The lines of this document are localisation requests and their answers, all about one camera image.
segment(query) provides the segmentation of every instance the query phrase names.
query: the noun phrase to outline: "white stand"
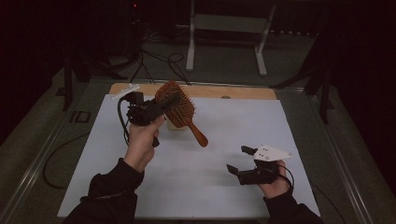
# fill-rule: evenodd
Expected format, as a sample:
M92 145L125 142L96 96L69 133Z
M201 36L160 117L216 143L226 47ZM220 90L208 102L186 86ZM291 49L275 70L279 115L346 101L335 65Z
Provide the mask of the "white stand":
M256 54L257 65L259 67L259 75L262 77L267 76L264 59L262 57L262 49L270 31L271 21L276 10L275 5L271 6L271 11L268 15L268 18L266 19L195 14L194 6L195 0L191 0L190 44L189 52L187 54L187 71L192 71L194 67L194 30L205 29L262 34L262 41L260 42L259 46L255 47L254 52Z

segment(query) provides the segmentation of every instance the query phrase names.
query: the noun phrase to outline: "person's left hand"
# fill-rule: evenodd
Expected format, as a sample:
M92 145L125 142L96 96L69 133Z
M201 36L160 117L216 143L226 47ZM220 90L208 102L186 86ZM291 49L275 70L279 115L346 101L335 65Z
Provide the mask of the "person's left hand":
M124 161L139 173L145 170L147 164L154 157L155 151L152 146L152 141L154 137L158 137L158 129L161 127L164 120L164 115L161 115L148 126L131 124L129 130L129 146Z

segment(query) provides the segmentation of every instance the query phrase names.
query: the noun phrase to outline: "hairbrush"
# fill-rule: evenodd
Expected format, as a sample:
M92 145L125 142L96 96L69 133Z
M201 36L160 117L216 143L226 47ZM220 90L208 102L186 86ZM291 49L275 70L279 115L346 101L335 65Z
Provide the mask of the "hairbrush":
M195 106L190 97L183 91L183 89L175 82L168 81L163 84L155 93L156 103L164 103L175 98L179 99L178 102L166 108L163 112L166 117L177 127L189 127L201 147L207 146L207 138L204 136L192 122Z

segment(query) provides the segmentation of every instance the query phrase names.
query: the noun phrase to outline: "white paper sheet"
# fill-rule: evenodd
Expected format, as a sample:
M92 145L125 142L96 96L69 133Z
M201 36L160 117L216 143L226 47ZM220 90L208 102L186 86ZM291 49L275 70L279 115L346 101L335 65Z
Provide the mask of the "white paper sheet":
M228 219L268 217L257 186L240 186L226 164L254 168L253 157L241 146L268 145L293 154L286 159L295 179L294 197L319 215L304 166L277 100L191 98L194 124L208 138L200 147L192 132L160 129L160 145L136 191L136 218ZM122 105L124 114L127 103ZM107 95L65 194L58 216L66 217L87 195L92 177L108 173L124 156L126 144L117 101Z

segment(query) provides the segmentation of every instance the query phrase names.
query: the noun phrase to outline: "black sleeve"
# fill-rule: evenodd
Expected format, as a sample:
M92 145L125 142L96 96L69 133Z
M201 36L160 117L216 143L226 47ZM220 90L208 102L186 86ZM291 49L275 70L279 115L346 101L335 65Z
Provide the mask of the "black sleeve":
M133 223L137 196L143 174L119 159L106 175L91 180L88 196L64 220L63 224Z
M263 198L270 214L269 224L323 224L315 213L303 204L297 204L292 188L275 198Z

